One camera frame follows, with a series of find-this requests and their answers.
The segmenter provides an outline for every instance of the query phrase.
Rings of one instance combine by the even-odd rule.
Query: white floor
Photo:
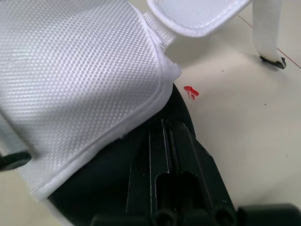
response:
[[[131,0],[147,10],[145,0]],[[301,3],[285,0],[279,49],[287,67],[263,64],[252,42],[252,7],[204,39],[182,39],[167,55],[182,66],[175,82],[199,142],[214,157],[235,204],[301,208]],[[200,95],[188,99],[184,86]],[[58,226],[15,172],[0,174],[3,226]]]

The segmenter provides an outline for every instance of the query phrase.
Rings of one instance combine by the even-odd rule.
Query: black strap tip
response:
[[[24,166],[31,159],[32,159],[32,157],[26,151],[9,154],[9,155],[3,156],[3,157],[0,156],[0,172],[14,170],[16,168]]]
[[[273,65],[273,66],[275,66],[275,67],[278,67],[278,68],[280,68],[280,69],[285,69],[285,67],[286,67],[285,58],[283,58],[283,57],[282,57],[281,59],[282,59],[284,65],[283,65],[281,62],[279,62],[279,61],[277,61],[277,62],[269,61],[268,59],[266,59],[266,58],[264,58],[264,57],[262,57],[262,56],[260,56],[260,59],[261,59],[263,62],[267,62],[268,64]]]

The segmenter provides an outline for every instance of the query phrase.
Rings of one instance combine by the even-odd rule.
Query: red splatter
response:
[[[184,86],[184,90],[188,93],[189,99],[195,100],[199,93],[194,90],[191,86]]]

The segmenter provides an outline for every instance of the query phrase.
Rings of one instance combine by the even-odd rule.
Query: red line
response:
[[[240,19],[242,19],[243,21],[245,21],[250,27],[253,28],[252,25],[250,25],[244,18],[242,18],[240,15],[238,15],[238,17]],[[284,56],[286,56],[287,59],[289,59],[290,61],[292,61],[297,67],[299,67],[301,69],[301,66],[299,66],[296,62],[294,62],[287,54],[285,54],[283,51],[281,51],[280,49],[278,49]]]

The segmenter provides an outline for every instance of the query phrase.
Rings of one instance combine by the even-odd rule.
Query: white strap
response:
[[[252,2],[228,1],[228,5],[225,4],[224,9],[218,12],[214,7],[203,9],[201,4],[205,1],[210,4],[210,0],[148,0],[150,11],[144,14],[144,18],[160,39],[163,50],[179,35],[194,38],[209,35]],[[286,66],[285,61],[277,52],[281,2],[282,0],[253,0],[253,33],[254,44],[261,59],[283,69]]]
[[[253,0],[253,39],[264,61],[284,69],[285,61],[277,52],[281,3],[281,0]]]

